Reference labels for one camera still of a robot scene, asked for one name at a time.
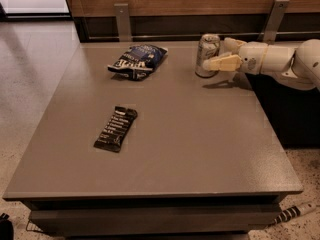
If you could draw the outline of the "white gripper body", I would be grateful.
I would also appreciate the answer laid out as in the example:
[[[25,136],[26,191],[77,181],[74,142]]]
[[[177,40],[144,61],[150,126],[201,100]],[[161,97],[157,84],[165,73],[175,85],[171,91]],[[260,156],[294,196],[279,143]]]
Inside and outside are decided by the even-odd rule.
[[[248,42],[239,49],[242,60],[240,71],[248,74],[258,75],[260,73],[264,55],[268,45],[260,42]]]

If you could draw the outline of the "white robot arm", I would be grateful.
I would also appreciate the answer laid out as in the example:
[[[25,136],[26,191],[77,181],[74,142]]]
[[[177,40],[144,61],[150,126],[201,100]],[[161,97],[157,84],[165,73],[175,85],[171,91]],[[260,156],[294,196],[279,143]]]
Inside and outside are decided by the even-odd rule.
[[[293,89],[320,89],[319,39],[304,41],[294,48],[226,38],[223,48],[224,53],[202,63],[206,71],[266,75]]]

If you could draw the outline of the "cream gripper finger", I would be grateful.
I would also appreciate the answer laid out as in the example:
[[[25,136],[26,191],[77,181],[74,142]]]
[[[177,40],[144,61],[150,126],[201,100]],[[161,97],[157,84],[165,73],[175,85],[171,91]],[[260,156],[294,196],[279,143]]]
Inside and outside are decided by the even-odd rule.
[[[232,54],[237,54],[240,48],[245,44],[245,41],[226,37],[224,39],[224,49],[226,52],[231,52]]]
[[[240,68],[242,59],[238,55],[213,57],[205,60],[202,67],[207,71],[233,72]]]

